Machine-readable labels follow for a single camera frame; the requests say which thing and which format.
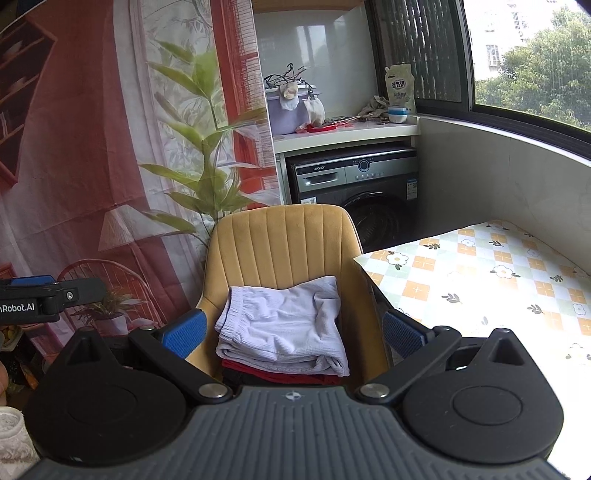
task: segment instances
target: white container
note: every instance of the white container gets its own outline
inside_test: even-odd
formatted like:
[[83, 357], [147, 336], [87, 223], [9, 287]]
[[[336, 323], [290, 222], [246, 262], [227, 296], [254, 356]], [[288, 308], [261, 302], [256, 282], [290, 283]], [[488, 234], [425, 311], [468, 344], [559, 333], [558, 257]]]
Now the white container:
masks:
[[403, 124], [408, 118], [408, 108], [403, 106], [389, 106], [388, 119], [393, 124]]
[[39, 460], [22, 413], [0, 407], [0, 479], [17, 478]]

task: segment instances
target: wall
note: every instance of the wall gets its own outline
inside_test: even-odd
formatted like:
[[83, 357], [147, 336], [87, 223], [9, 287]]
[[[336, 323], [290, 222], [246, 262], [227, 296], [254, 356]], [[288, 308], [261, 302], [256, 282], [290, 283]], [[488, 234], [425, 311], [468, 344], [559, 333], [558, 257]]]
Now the wall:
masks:
[[377, 95], [374, 55], [363, 5], [348, 12], [299, 10], [255, 14], [263, 76], [308, 67], [327, 117], [356, 115]]
[[420, 128], [420, 236], [499, 218], [591, 272], [591, 162], [462, 122]]

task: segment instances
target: yellow chair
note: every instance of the yellow chair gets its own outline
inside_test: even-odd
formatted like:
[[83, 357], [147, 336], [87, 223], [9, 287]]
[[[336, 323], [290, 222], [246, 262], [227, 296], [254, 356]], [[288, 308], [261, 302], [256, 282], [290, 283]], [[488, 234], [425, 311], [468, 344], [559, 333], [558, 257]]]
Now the yellow chair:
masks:
[[374, 299], [355, 257], [362, 253], [348, 213], [334, 205], [286, 205], [229, 215], [213, 231], [203, 295], [207, 335], [187, 360], [220, 378], [214, 330], [230, 286], [290, 288], [333, 275], [341, 298], [339, 330], [351, 376], [360, 386], [388, 369]]

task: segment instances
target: red item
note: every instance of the red item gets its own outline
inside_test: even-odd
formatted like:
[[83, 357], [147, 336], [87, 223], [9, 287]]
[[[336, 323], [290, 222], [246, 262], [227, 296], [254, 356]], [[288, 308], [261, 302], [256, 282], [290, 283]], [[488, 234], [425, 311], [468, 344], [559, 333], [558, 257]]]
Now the red item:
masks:
[[258, 370], [248, 365], [234, 362], [232, 360], [222, 360], [222, 366], [231, 368], [243, 374], [251, 374], [263, 380], [283, 384], [309, 384], [309, 385], [340, 385], [340, 378], [337, 375], [296, 375], [296, 374], [274, 374]]
[[325, 126], [320, 126], [320, 127], [314, 127], [314, 125], [312, 124], [308, 124], [306, 125], [306, 130], [308, 130], [308, 133], [318, 133], [318, 132], [327, 132], [329, 130], [336, 130], [336, 125], [325, 125]]

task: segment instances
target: flower pot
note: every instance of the flower pot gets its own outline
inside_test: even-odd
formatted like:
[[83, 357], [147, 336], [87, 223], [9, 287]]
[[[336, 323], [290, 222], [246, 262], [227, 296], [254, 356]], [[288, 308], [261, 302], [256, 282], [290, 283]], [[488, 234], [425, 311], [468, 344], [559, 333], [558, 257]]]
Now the flower pot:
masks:
[[93, 326], [103, 337], [127, 335], [127, 321], [125, 315], [107, 320], [94, 320]]

